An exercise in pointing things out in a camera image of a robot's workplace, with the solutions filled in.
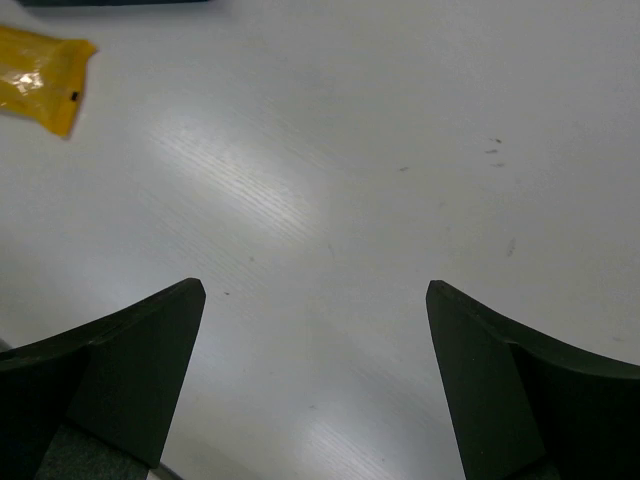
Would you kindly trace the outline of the yellow spaghetti pack left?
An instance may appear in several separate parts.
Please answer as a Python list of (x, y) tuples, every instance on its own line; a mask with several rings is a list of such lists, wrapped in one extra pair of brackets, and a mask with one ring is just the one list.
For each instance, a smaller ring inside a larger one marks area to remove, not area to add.
[(13, 27), (1, 28), (1, 111), (36, 121), (49, 132), (71, 134), (96, 46)]

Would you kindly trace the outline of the blue Barilla rigatoni box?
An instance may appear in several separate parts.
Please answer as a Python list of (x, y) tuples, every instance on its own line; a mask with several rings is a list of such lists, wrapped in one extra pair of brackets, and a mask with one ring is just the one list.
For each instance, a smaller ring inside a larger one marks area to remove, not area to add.
[(165, 5), (204, 3), (207, 0), (18, 0), (18, 3), (29, 8), (63, 8), (63, 7), (105, 7), (130, 5)]

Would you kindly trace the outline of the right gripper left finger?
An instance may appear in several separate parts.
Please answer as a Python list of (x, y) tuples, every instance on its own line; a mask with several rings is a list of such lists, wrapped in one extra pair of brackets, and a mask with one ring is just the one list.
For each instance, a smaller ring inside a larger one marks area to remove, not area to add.
[(145, 479), (160, 460), (206, 293), (187, 278), (123, 310), (1, 348), (4, 479)]

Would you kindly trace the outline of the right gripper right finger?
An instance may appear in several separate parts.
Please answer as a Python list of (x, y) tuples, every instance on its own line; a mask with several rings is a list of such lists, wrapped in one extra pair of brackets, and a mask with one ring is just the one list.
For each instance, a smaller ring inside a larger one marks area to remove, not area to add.
[(639, 368), (505, 317), (442, 280), (432, 342), (468, 479), (636, 479)]

